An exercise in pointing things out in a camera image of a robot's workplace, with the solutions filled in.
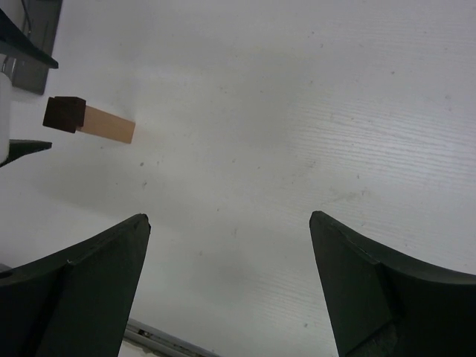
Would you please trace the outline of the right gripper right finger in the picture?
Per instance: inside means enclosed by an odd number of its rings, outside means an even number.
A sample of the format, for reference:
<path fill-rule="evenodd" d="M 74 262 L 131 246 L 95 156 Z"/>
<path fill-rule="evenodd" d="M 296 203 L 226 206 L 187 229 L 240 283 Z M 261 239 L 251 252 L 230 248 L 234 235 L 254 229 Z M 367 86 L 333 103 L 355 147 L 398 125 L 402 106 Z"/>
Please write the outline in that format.
<path fill-rule="evenodd" d="M 309 220 L 340 356 L 474 356 L 475 276 L 373 241 L 322 211 Z"/>

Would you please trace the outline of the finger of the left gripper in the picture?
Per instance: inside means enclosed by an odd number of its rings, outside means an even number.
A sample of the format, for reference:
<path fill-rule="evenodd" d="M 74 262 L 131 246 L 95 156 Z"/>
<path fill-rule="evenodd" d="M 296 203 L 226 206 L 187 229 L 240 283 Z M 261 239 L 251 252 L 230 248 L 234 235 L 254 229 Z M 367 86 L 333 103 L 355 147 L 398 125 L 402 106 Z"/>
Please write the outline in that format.
<path fill-rule="evenodd" d="M 6 159 L 1 162 L 1 167 L 6 166 L 23 156 L 46 151 L 51 147 L 52 143 L 47 141 L 10 139 L 8 154 Z"/>
<path fill-rule="evenodd" d="M 1 54 L 18 60 L 42 63 L 48 68 L 59 68 L 58 62 L 37 48 L 27 36 L 16 27 L 3 10 L 1 13 Z"/>

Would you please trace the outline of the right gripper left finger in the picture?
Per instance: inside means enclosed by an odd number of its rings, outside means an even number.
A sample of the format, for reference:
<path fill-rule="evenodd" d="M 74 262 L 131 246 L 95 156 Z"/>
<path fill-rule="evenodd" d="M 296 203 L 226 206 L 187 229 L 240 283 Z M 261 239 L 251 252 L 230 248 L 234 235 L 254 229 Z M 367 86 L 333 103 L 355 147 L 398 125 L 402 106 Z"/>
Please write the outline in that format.
<path fill-rule="evenodd" d="M 136 214 L 1 271 L 1 355 L 117 356 L 150 231 L 147 215 Z"/>

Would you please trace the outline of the dark red cube block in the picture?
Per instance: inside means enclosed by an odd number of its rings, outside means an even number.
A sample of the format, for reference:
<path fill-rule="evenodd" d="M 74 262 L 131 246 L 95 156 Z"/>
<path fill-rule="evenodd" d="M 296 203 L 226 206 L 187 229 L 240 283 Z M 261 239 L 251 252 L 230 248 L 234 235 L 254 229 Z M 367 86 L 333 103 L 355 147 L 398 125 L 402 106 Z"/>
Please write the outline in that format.
<path fill-rule="evenodd" d="M 84 125 L 86 101 L 79 97 L 49 97 L 42 125 L 75 133 Z"/>

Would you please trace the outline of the natural long wood block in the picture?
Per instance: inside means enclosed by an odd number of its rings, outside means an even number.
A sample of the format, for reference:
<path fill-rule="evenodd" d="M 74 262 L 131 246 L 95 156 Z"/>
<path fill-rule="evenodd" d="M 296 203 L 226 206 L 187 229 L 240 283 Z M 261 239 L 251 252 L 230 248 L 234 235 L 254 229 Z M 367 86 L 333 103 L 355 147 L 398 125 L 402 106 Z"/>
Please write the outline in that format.
<path fill-rule="evenodd" d="M 78 130 L 97 137 L 131 144 L 135 123 L 94 107 L 86 106 L 83 125 Z"/>

